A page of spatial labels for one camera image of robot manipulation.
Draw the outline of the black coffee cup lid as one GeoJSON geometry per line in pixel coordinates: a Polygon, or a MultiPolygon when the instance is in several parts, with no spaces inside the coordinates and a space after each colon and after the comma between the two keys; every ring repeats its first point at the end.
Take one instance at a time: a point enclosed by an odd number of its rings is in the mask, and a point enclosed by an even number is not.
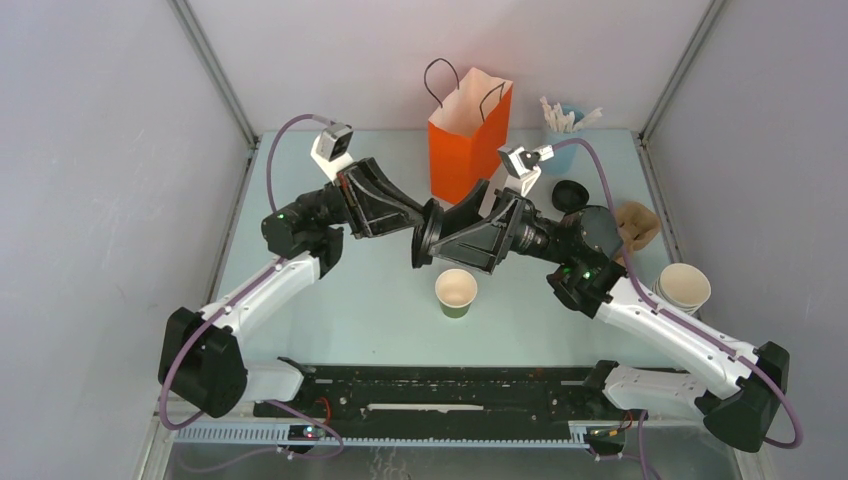
{"type": "Polygon", "coordinates": [[[411,243],[411,264],[413,269],[431,265],[433,256],[430,247],[441,236],[444,209],[436,198],[431,198],[423,208],[423,223],[416,226],[411,243]]]}

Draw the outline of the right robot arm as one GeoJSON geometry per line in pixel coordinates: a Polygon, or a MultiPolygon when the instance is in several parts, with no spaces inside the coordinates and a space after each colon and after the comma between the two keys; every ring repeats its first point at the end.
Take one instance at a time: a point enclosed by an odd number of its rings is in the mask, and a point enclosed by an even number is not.
{"type": "Polygon", "coordinates": [[[581,392],[591,416],[663,411],[701,420],[741,451],[769,443],[778,410],[789,408],[788,351],[727,336],[651,292],[616,262],[623,243],[608,208],[580,203],[551,220],[518,192],[480,181],[449,209],[428,201],[423,218],[413,237],[415,266],[440,258],[490,273],[509,253],[551,262],[546,280],[564,307],[641,338],[682,367],[653,374],[604,363],[601,379],[581,392]]]}

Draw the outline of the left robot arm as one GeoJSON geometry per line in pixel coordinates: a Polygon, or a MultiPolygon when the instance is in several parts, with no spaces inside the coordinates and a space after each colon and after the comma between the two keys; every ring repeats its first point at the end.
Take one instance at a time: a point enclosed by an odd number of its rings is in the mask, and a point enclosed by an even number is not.
{"type": "Polygon", "coordinates": [[[291,360],[248,364],[242,349],[284,303],[340,260],[344,230],[385,236],[423,223],[424,208],[399,190],[373,158],[338,169],[322,188],[299,195],[261,223],[270,262],[230,294],[167,320],[158,370],[160,405],[174,393],[220,418],[243,401],[276,400],[292,416],[316,403],[306,371],[291,360]]]}

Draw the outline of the green paper coffee cup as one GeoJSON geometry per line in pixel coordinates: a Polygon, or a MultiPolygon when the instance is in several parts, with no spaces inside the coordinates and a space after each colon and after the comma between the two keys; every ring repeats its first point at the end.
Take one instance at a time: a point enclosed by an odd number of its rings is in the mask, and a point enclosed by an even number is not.
{"type": "Polygon", "coordinates": [[[478,294],[475,277],[464,269],[448,269],[435,281],[435,294],[442,313],[451,319],[465,316],[478,294]]]}

